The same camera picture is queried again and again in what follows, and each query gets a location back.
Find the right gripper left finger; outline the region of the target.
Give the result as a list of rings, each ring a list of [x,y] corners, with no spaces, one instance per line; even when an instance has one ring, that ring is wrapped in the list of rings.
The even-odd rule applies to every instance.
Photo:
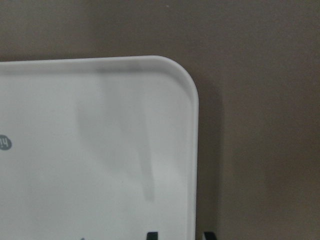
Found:
[[[146,234],[146,240],[158,240],[158,232],[151,231]]]

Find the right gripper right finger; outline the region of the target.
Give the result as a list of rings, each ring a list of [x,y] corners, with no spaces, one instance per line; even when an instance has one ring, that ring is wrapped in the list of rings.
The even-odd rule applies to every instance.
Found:
[[[204,231],[202,234],[202,240],[217,240],[217,237],[212,231]]]

